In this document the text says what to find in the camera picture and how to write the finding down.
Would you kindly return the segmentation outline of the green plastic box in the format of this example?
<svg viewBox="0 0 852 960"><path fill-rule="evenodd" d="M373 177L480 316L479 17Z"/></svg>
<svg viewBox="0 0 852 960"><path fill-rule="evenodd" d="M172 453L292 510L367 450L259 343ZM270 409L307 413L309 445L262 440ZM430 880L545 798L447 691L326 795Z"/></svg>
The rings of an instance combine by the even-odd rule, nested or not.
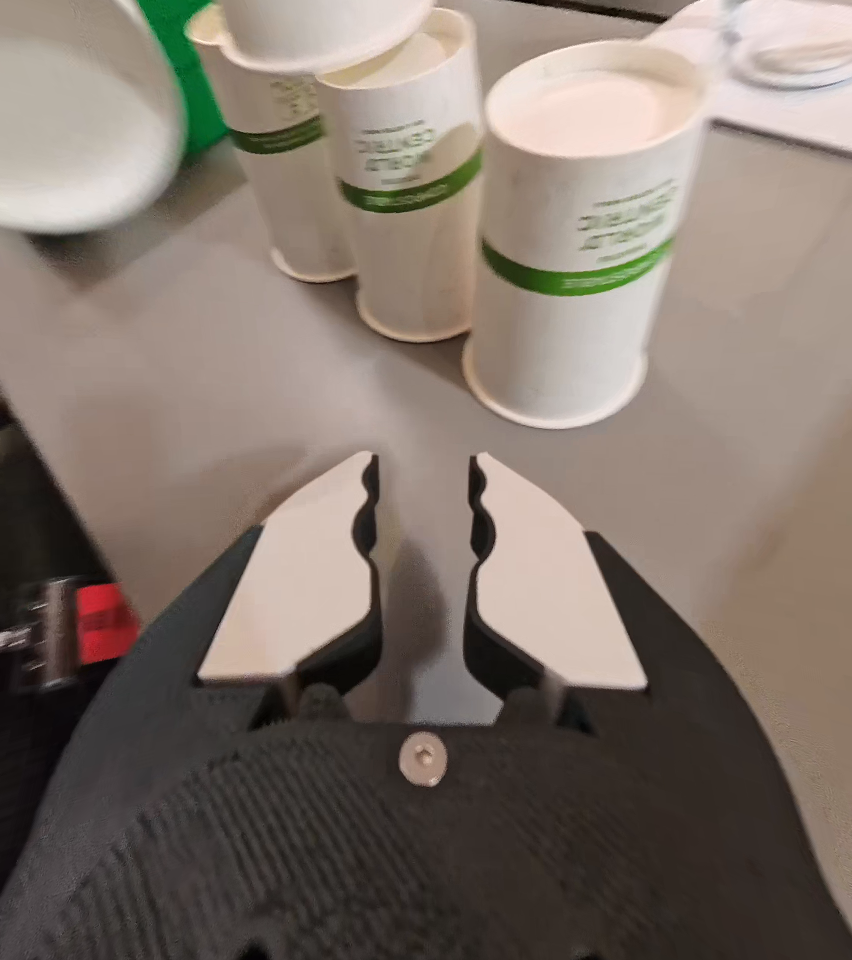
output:
<svg viewBox="0 0 852 960"><path fill-rule="evenodd" d="M216 105L198 54L186 36L190 19L209 1L137 1L178 81L187 115L187 157L221 141L227 127Z"/></svg>

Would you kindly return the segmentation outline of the wooden document stand white base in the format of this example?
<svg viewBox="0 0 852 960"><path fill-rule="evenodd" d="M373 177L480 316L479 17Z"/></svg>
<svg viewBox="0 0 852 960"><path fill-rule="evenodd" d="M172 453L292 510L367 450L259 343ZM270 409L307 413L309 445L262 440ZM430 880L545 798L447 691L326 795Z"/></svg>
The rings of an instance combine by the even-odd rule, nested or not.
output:
<svg viewBox="0 0 852 960"><path fill-rule="evenodd" d="M852 47L851 3L695 2L646 42L713 73L715 123L852 158L852 62L822 87L777 88L744 76L761 50Z"/></svg>

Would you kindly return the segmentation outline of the grey desk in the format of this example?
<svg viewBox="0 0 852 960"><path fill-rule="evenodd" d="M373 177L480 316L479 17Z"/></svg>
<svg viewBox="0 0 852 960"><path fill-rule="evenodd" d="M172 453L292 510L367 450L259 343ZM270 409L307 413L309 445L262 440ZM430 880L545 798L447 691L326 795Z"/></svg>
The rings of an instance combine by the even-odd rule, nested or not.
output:
<svg viewBox="0 0 852 960"><path fill-rule="evenodd" d="M460 652L482 451L549 492L709 643L766 726L852 926L852 159L715 127L644 388L569 431L468 392L460 341L388 341L346 283L267 260L218 145L141 216L0 230L0 387L141 616L273 503L379 454L375 721L489 721Z"/></svg>

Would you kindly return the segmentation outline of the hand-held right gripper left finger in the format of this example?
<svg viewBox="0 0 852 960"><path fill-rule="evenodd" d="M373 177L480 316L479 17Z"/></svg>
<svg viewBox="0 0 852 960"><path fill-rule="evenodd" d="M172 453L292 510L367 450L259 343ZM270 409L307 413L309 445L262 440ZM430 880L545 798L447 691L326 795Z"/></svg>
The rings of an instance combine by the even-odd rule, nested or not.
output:
<svg viewBox="0 0 852 960"><path fill-rule="evenodd" d="M202 686L264 685L292 714L307 687L344 695L373 674L383 652L379 498L379 457L362 450L267 516L198 666Z"/></svg>

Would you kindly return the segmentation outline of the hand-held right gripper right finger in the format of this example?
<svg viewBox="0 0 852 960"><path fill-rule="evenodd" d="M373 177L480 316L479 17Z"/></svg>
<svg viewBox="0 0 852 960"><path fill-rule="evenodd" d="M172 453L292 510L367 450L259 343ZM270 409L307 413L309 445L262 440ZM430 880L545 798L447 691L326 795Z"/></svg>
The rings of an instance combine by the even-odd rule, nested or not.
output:
<svg viewBox="0 0 852 960"><path fill-rule="evenodd" d="M503 705L523 690L560 714L577 690L645 693L648 675L587 532L488 452L471 457L463 658Z"/></svg>

